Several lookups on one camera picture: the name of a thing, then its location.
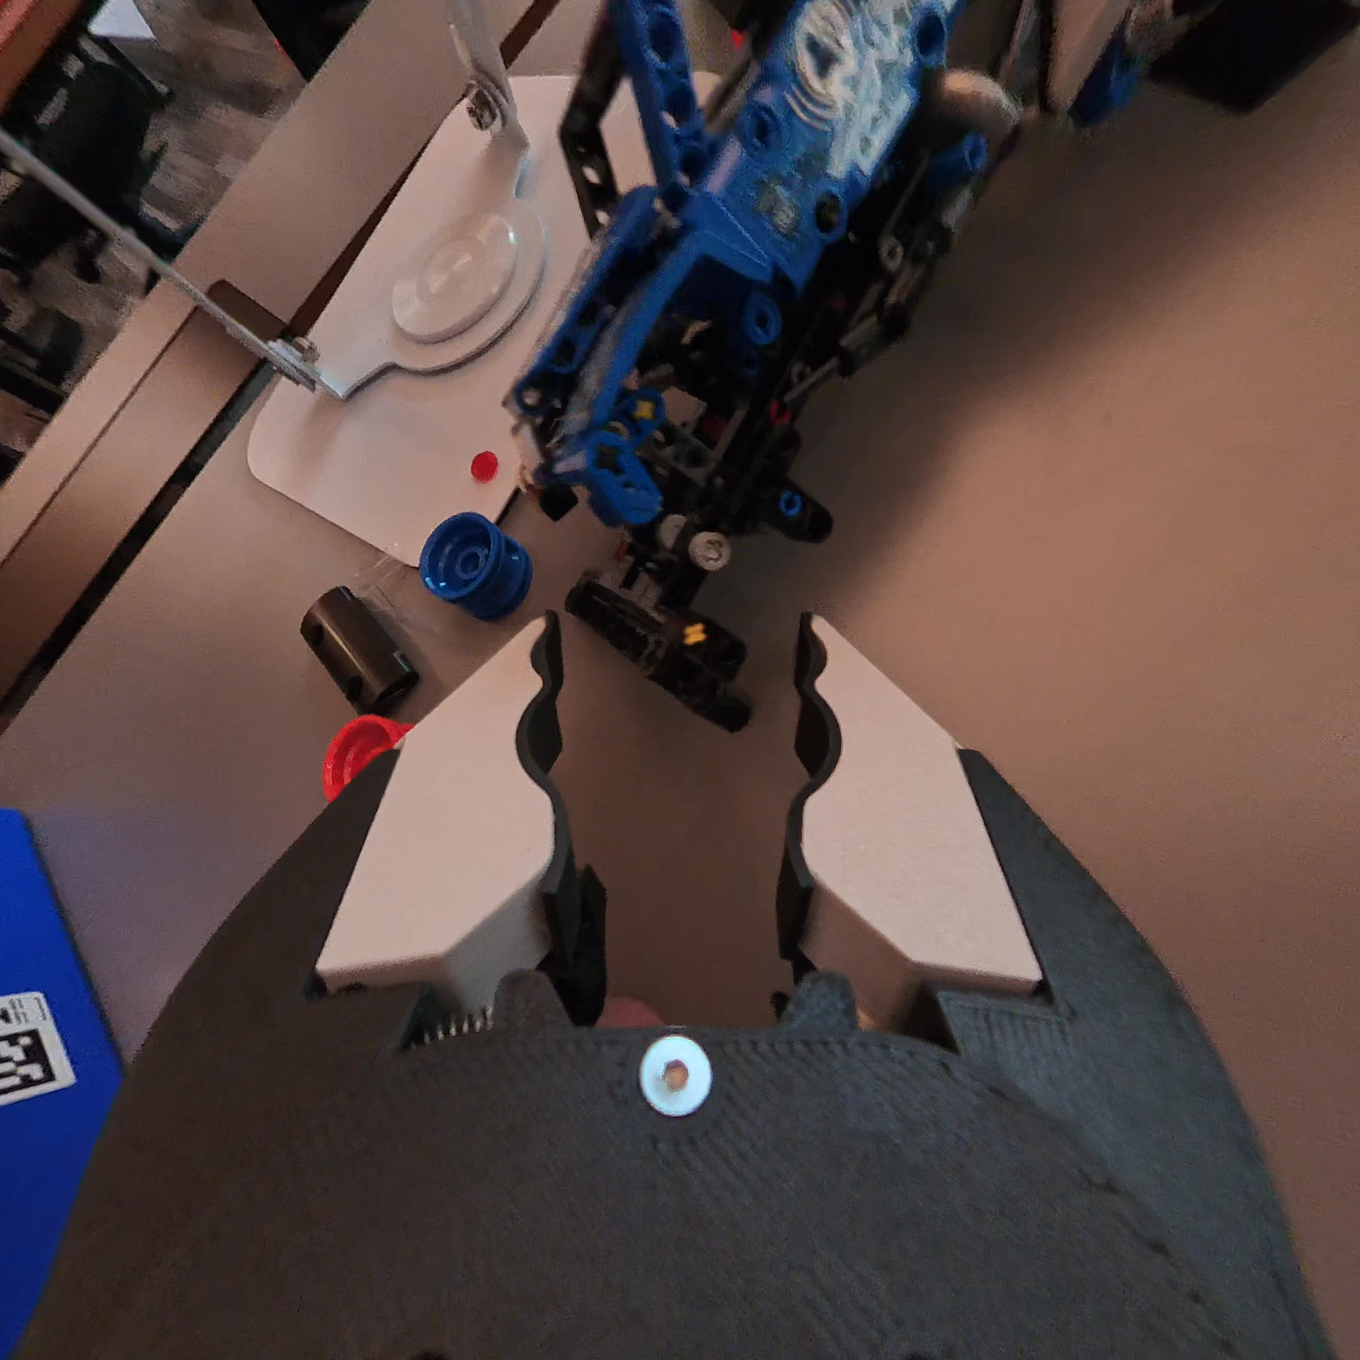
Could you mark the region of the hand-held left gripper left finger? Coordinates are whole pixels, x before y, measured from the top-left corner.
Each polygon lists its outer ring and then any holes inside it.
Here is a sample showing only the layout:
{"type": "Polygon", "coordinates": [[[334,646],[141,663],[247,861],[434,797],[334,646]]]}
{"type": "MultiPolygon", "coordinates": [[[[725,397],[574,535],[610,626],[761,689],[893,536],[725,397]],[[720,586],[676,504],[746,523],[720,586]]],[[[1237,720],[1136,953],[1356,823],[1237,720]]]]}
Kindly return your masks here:
{"type": "Polygon", "coordinates": [[[606,893],[553,781],[560,626],[520,626],[398,743],[314,966],[328,993],[417,983],[474,1017],[537,968],[570,1023],[603,1014],[606,893]]]}

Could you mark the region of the blue plastic bin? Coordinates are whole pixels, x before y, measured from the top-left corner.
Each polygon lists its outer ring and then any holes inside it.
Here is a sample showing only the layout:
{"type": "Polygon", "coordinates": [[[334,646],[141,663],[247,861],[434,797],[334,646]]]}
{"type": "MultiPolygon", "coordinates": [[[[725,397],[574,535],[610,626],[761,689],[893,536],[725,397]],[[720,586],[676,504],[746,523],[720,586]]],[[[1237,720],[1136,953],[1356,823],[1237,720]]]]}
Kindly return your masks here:
{"type": "Polygon", "coordinates": [[[1,1357],[38,1301],[121,1083],[29,827],[1,810],[1,1357]]]}

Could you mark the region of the white metal stand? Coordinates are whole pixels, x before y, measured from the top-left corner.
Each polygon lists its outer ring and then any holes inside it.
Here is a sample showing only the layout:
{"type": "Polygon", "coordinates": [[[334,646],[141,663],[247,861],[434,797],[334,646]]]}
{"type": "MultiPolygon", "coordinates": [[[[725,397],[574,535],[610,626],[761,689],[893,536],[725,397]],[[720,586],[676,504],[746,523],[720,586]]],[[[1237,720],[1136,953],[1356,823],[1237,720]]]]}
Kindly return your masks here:
{"type": "MultiPolygon", "coordinates": [[[[472,127],[467,68],[444,3],[371,3],[196,228],[178,268],[204,291],[291,322],[365,226],[344,280],[304,334],[330,382],[385,371],[346,401],[266,386],[247,469],[266,487],[413,565],[450,514],[494,519],[517,478],[501,397],[587,247],[557,143],[599,3],[557,3],[509,80],[522,160],[472,127]],[[456,222],[504,196],[535,206],[544,264],[524,309],[467,365],[419,372],[448,345],[408,345],[391,291],[456,222]],[[469,460],[494,450],[494,484],[469,460]]],[[[1,490],[1,608],[56,610],[104,565],[153,492],[256,359],[171,283],[159,283],[1,490]]]]}

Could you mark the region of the red toy wheel rim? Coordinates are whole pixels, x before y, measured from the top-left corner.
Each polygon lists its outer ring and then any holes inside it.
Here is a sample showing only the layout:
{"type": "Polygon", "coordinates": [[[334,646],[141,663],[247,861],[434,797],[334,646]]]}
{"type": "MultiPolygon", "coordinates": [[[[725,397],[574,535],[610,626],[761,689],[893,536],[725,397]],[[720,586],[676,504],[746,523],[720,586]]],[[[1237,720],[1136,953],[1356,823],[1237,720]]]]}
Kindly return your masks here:
{"type": "Polygon", "coordinates": [[[348,781],[375,758],[393,751],[413,731],[413,724],[382,714],[358,714],[328,743],[321,758],[321,791],[332,802],[348,781]]]}

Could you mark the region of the blue black toy truck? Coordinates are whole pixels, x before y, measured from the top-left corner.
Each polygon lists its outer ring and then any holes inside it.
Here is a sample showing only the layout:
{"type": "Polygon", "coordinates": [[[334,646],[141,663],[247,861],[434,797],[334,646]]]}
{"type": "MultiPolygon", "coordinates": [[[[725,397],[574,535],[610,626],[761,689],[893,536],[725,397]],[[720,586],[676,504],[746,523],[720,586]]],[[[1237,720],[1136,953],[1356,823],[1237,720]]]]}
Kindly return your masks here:
{"type": "Polygon", "coordinates": [[[745,643],[694,606],[736,542],[820,544],[795,419],[910,325],[1042,79],[1034,3],[736,3],[701,100],[678,3],[606,3],[560,121],[587,250],[507,390],[544,514],[619,545],[566,610],[739,731],[745,643]]]}

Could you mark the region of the blue toy wheel rim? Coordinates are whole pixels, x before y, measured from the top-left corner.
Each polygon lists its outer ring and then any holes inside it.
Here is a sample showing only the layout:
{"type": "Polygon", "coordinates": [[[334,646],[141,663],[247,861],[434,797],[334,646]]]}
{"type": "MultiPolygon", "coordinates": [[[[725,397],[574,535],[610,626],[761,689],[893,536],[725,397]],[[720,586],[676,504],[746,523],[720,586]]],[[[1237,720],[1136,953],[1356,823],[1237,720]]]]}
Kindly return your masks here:
{"type": "Polygon", "coordinates": [[[430,594],[484,623],[515,612],[535,581],[528,549],[474,512],[441,520],[426,538],[417,568],[430,594]]]}

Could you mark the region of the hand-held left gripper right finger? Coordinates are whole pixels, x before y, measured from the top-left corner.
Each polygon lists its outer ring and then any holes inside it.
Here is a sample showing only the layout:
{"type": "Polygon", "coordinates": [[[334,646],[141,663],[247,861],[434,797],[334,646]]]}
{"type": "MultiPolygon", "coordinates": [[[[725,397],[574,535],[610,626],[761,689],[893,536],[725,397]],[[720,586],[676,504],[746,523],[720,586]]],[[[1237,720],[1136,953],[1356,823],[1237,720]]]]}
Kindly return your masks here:
{"type": "Polygon", "coordinates": [[[868,1029],[907,1029],[937,989],[1034,998],[1040,960],[954,738],[816,612],[792,689],[804,779],[775,921],[795,983],[842,978],[868,1029]]]}

